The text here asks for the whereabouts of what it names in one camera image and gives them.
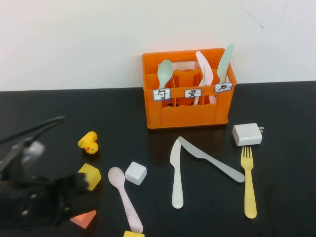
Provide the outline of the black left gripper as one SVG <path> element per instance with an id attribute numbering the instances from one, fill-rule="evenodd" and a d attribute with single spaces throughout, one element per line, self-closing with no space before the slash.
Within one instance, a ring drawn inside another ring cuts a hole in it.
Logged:
<path id="1" fill-rule="evenodd" d="M 27 183 L 24 217 L 28 222 L 61 222 L 72 215 L 81 215 L 99 207 L 99 197 L 88 193 L 85 173 L 49 180 L 35 179 Z"/>

